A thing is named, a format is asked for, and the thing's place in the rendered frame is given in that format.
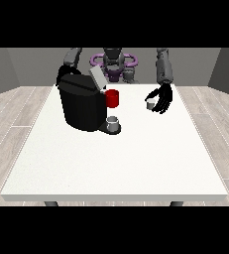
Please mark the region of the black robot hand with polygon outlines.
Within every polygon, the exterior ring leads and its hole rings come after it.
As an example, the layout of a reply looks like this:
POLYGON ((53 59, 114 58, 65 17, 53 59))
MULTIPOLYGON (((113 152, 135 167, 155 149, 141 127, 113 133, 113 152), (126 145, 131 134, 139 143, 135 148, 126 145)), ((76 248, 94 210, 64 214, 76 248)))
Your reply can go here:
POLYGON ((164 114, 170 107, 172 103, 172 87, 169 83, 163 82, 160 88, 156 88, 151 91, 145 100, 159 97, 159 100, 156 106, 152 109, 153 112, 159 112, 160 114, 164 114))
POLYGON ((75 68, 74 66, 70 66, 70 65, 66 65, 66 64, 63 64, 59 69, 58 69, 58 72, 57 72, 57 83, 56 85, 59 84, 61 78, 68 74, 68 73, 72 73, 72 74, 80 74, 80 71, 75 68))

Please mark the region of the pale grey machine lid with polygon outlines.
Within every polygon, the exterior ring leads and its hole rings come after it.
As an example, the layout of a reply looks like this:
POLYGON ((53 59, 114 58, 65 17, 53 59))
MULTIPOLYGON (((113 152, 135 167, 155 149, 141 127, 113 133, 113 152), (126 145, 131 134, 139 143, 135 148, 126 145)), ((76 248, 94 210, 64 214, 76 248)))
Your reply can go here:
POLYGON ((88 72, 99 90, 102 90, 108 83, 99 65, 92 67, 88 72))

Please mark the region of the black coffee machine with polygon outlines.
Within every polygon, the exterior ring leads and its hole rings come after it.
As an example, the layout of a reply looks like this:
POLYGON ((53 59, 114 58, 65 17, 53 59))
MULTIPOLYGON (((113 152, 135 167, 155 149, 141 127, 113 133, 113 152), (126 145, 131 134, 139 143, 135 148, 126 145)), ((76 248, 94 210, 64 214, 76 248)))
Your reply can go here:
POLYGON ((107 130, 105 91, 100 91, 90 75, 66 74, 58 86, 64 119, 71 127, 86 132, 102 131, 109 135, 121 132, 107 130))

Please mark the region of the red pod holder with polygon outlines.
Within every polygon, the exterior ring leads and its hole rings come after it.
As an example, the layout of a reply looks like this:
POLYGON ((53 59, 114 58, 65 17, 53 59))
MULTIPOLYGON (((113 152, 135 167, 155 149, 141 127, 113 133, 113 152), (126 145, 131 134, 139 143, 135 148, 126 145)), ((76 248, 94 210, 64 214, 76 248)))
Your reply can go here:
POLYGON ((115 108, 119 105, 119 91, 116 89, 108 89, 105 91, 106 106, 115 108))

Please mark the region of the small grey cup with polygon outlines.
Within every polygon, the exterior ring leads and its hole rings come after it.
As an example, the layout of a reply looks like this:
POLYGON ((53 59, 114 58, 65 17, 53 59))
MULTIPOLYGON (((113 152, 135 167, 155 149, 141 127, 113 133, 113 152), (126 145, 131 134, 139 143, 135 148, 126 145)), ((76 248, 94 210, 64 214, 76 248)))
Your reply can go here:
POLYGON ((110 132, 115 132, 119 128, 119 120, 116 116, 109 116, 106 119, 106 123, 107 123, 107 130, 110 132))

